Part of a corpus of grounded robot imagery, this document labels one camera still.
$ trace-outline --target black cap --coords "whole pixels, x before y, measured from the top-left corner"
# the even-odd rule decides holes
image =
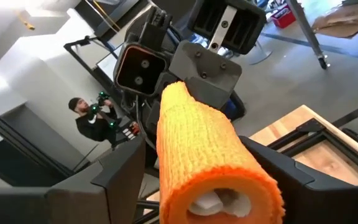
[[[81,98],[79,97],[74,97],[72,98],[69,102],[68,102],[68,108],[72,111],[75,112],[75,107],[77,106],[77,103],[78,101],[80,100]]]

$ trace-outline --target orange towel roll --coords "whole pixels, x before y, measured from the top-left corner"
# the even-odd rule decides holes
[[[195,101],[183,82],[163,92],[157,152],[161,223],[282,223],[277,182],[242,145],[225,115]],[[242,215],[228,212],[233,209]]]

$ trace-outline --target wheel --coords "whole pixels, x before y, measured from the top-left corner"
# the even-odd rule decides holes
[[[328,68],[328,65],[327,65],[327,62],[325,61],[325,58],[319,58],[318,59],[318,62],[320,63],[320,66],[322,69],[327,69]]]

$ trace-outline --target black jacket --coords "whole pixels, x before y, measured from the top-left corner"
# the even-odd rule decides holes
[[[106,114],[112,119],[117,119],[117,114],[113,108]],[[82,116],[75,121],[83,136],[99,142],[107,139],[112,147],[116,145],[116,128],[111,128],[105,119],[95,118],[92,122],[88,119],[88,116]]]

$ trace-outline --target red box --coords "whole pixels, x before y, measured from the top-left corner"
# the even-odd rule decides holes
[[[272,19],[274,25],[276,25],[281,29],[286,28],[296,20],[295,16],[293,16],[292,14],[290,7],[287,4],[284,8],[280,9],[278,12],[273,14]]]

